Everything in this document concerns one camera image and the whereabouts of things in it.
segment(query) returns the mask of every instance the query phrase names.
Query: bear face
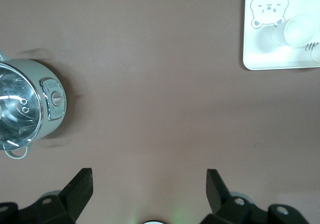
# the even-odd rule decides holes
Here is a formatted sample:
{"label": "bear face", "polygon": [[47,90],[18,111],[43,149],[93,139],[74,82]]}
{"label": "bear face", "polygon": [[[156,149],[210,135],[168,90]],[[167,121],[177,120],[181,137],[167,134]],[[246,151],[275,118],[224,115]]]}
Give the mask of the bear face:
{"label": "bear face", "polygon": [[288,5],[289,0],[252,0],[250,4],[253,14],[252,27],[258,29],[262,25],[277,26],[285,22],[284,15]]}

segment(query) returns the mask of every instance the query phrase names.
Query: white tray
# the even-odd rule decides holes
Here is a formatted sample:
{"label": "white tray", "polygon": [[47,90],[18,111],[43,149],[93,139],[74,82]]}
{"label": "white tray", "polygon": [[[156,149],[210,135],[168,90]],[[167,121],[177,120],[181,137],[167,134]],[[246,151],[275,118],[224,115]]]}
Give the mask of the white tray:
{"label": "white tray", "polygon": [[279,46],[272,40],[278,24],[300,14],[312,15],[319,25],[320,0],[245,0],[244,65],[250,70],[320,67],[311,56],[312,50],[320,48],[320,26],[305,46]]}

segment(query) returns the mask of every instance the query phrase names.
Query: pot handle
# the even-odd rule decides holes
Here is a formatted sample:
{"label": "pot handle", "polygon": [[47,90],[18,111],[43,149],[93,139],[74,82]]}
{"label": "pot handle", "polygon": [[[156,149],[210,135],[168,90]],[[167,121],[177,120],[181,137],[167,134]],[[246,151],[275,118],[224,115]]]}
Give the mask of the pot handle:
{"label": "pot handle", "polygon": [[29,153],[31,145],[32,144],[29,143],[28,145],[25,146],[25,153],[23,155],[15,155],[12,153],[11,150],[6,150],[5,153],[12,159],[22,159]]}
{"label": "pot handle", "polygon": [[0,61],[9,61],[10,58],[7,57],[1,50],[0,50]]}

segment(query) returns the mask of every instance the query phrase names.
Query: gray surface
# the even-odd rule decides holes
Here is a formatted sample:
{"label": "gray surface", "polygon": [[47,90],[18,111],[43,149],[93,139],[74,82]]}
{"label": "gray surface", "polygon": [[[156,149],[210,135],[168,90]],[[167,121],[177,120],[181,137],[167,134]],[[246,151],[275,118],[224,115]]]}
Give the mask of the gray surface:
{"label": "gray surface", "polygon": [[244,0],[0,0],[0,50],[60,78],[62,126],[0,157],[0,201],[33,203],[93,168],[78,223],[197,224],[206,170],[266,209],[320,219],[320,69],[249,71]]}

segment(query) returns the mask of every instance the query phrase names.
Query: cup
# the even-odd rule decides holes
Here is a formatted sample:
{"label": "cup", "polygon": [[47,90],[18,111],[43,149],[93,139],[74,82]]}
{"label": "cup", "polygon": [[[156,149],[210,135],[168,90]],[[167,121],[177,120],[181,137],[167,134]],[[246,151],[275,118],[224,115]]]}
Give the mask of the cup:
{"label": "cup", "polygon": [[316,20],[311,15],[300,14],[278,25],[272,32],[272,39],[279,46],[302,47],[316,32]]}
{"label": "cup", "polygon": [[312,49],[311,57],[316,63],[320,63],[320,43]]}

